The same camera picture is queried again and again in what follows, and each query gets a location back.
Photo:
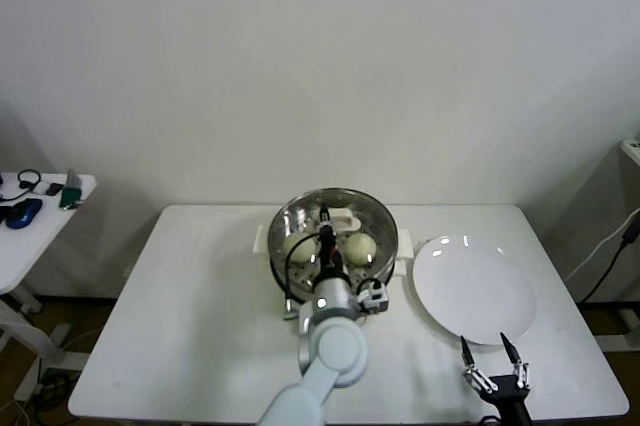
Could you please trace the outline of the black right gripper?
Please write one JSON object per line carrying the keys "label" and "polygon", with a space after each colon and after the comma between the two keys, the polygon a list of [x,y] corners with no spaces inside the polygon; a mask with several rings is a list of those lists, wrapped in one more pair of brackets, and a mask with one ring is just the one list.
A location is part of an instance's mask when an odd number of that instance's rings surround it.
{"label": "black right gripper", "polygon": [[531,426],[531,417],[525,405],[529,394],[529,364],[524,362],[515,345],[501,332],[500,337],[513,366],[513,375],[485,375],[475,364],[464,336],[460,337],[464,378],[477,393],[487,394],[487,402],[494,406],[502,425]]}

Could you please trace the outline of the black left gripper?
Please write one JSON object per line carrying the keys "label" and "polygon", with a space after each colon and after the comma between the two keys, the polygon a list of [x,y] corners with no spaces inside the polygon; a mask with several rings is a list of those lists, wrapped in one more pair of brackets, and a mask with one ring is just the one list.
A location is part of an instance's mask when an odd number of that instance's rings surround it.
{"label": "black left gripper", "polygon": [[321,204],[319,208],[319,239],[320,249],[320,273],[319,279],[339,278],[348,280],[349,276],[345,272],[341,253],[336,248],[336,234],[331,226],[331,215],[326,204]]}

